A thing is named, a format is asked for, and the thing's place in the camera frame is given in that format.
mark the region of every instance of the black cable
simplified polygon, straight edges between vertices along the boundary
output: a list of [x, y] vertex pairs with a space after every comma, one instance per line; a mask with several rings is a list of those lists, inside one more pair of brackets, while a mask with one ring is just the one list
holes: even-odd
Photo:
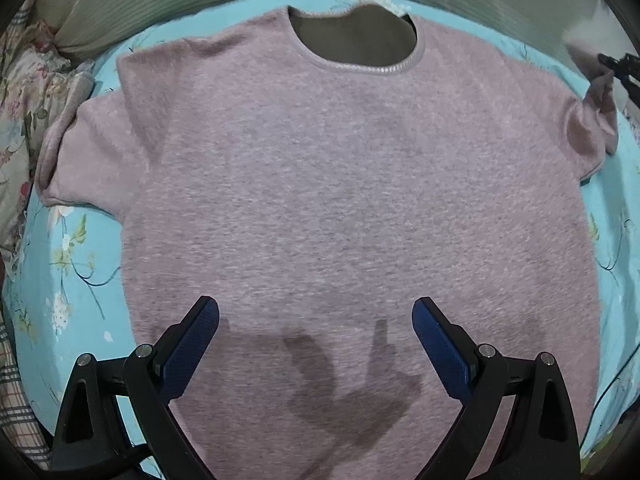
[[620, 370], [615, 375], [615, 377], [613, 377], [612, 381], [607, 385], [607, 387], [604, 389], [604, 391], [600, 394], [600, 397], [598, 397], [598, 400], [597, 400], [595, 406], [593, 407], [593, 410], [591, 411], [591, 416], [589, 417], [589, 422], [587, 423], [587, 429], [584, 431], [584, 436], [582, 437], [582, 441], [580, 443], [580, 449], [582, 449], [582, 446], [584, 445], [584, 439], [587, 438], [587, 435], [589, 434], [589, 430], [591, 429], [591, 423], [593, 422], [593, 415], [595, 414], [596, 410], [598, 409], [598, 406], [600, 405], [600, 402], [602, 401], [604, 396], [607, 395], [607, 392], [610, 390], [610, 388], [613, 386], [613, 384], [620, 378], [620, 375], [622, 375], [622, 372], [625, 371], [625, 368], [631, 362], [631, 359], [633, 359], [634, 356], [638, 353], [638, 350], [640, 350], [640, 343], [638, 343], [636, 345], [636, 348], [634, 349], [633, 352], [631, 352], [631, 355], [628, 357], [628, 359], [622, 365], [622, 368], [620, 368]]

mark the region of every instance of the plaid fabric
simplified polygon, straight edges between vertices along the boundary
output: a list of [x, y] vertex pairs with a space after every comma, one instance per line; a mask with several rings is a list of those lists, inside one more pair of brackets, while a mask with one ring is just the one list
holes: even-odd
[[[26, 0], [6, 32], [0, 38], [0, 68], [5, 57], [19, 44], [35, 0]], [[4, 282], [4, 264], [0, 262], [0, 289]], [[0, 304], [0, 428], [9, 441], [43, 469], [49, 468], [50, 450], [22, 389], [20, 371], [2, 318]]]
[[49, 467], [49, 447], [22, 389], [0, 307], [0, 428], [12, 444], [41, 468]]

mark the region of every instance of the short sleeve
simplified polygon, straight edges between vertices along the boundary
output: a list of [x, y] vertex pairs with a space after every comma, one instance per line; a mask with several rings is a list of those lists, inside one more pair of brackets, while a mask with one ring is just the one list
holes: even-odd
[[185, 68], [210, 56], [210, 44], [191, 38], [120, 56], [122, 88], [88, 101], [93, 82], [72, 88], [40, 152], [35, 187], [42, 203], [89, 203], [124, 222], [158, 166], [176, 93], [193, 86]]
[[84, 101], [90, 91], [72, 89], [47, 130], [36, 192], [46, 206], [89, 203], [123, 222], [148, 170], [149, 154], [132, 131], [122, 92]]
[[614, 74], [581, 46], [574, 45], [569, 52], [590, 82], [584, 98], [556, 76], [533, 66], [522, 69], [520, 85], [552, 142], [582, 181], [596, 173], [606, 154], [613, 155], [618, 146]]

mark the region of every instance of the metal bolt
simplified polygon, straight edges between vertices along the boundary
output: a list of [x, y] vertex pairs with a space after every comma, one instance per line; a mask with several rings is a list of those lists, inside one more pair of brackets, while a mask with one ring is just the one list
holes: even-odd
[[140, 345], [136, 348], [137, 357], [149, 357], [154, 348], [151, 345]]
[[495, 355], [495, 348], [487, 344], [480, 345], [478, 347], [478, 351], [480, 352], [481, 356], [487, 358], [493, 357]]
[[78, 366], [87, 366], [91, 362], [91, 354], [82, 354], [76, 362]]
[[547, 366], [551, 366], [556, 362], [556, 358], [553, 357], [549, 352], [542, 352], [542, 354], [540, 354], [540, 360]]

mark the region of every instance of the bed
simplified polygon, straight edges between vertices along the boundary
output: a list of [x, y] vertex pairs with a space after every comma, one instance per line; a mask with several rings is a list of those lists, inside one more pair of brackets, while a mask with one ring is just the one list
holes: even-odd
[[[237, 0], [151, 26], [102, 54], [95, 63], [94, 95], [119, 86], [119, 54], [183, 36], [204, 36], [269, 9], [290, 4], [321, 11], [363, 0]], [[556, 60], [494, 30], [409, 0], [373, 0], [460, 28], [563, 79], [576, 93], [588, 83]], [[601, 318], [598, 403], [582, 445], [586, 460], [640, 394], [640, 148], [620, 114], [620, 147], [582, 186], [596, 255]], [[91, 207], [45, 208], [35, 194], [28, 204], [24, 239], [4, 287], [5, 316], [14, 327], [25, 391], [38, 420], [51, 433], [75, 359], [129, 354], [136, 345], [120, 281], [120, 225]], [[124, 406], [132, 440], [142, 439]]]

